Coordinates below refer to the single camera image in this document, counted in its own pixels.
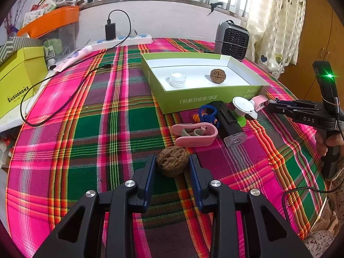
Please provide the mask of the person's right hand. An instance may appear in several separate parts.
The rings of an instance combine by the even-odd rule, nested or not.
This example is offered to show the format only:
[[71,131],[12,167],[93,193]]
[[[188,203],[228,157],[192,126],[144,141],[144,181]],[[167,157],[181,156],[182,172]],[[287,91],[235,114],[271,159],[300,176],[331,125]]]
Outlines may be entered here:
[[330,147],[339,146],[340,157],[343,158],[344,142],[340,133],[335,133],[329,138],[325,139],[319,130],[315,133],[317,153],[322,157],[325,156]]

